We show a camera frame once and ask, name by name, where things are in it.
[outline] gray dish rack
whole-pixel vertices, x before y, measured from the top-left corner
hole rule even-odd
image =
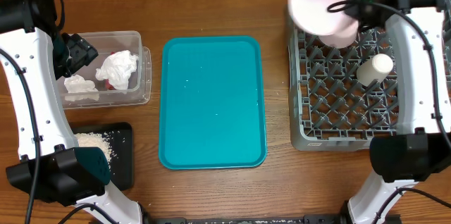
[[[451,22],[446,15],[443,55],[451,87]],[[344,49],[325,46],[299,30],[288,16],[290,56],[290,135],[303,151],[368,149],[376,136],[394,135],[398,113],[396,66],[383,82],[358,83],[358,66],[376,54],[392,57],[390,40],[380,29],[359,33]]]

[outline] white cylinder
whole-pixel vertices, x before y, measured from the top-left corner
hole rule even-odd
[[[364,86],[370,85],[373,80],[382,82],[392,69],[393,61],[391,57],[385,54],[377,54],[359,66],[356,73],[357,80]]]

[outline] wood grain surface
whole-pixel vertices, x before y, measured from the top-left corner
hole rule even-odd
[[[137,30],[152,52],[148,104],[66,111],[71,123],[129,122],[135,133],[135,186],[125,194],[153,217],[233,218],[337,213],[371,171],[367,151],[305,152],[290,143],[287,0],[65,0],[65,31]],[[158,158],[161,54],[174,37],[250,35],[261,45],[268,156],[258,168],[171,171]],[[0,170],[18,163],[18,129],[0,73]],[[418,186],[451,201],[451,170]],[[0,223],[23,223],[28,195],[0,172]],[[70,208],[35,203],[33,223],[57,223]],[[407,194],[393,209],[405,223],[451,223],[451,210]],[[78,213],[69,223],[87,223]]]

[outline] white paper towel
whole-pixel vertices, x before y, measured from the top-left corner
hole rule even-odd
[[[136,71],[138,56],[130,51],[119,51],[105,59],[101,68],[96,69],[96,79],[108,80],[117,90],[128,89],[128,79]]]
[[[64,79],[64,86],[69,93],[86,93],[86,92],[98,92],[95,84],[91,80],[85,80],[82,76],[72,75],[72,77]],[[99,100],[98,94],[81,94],[77,96],[65,96],[66,101],[78,101],[83,99]]]

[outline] red object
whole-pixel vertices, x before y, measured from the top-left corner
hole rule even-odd
[[[105,81],[105,87],[107,88],[107,90],[116,90],[113,85],[110,84],[109,80]]]

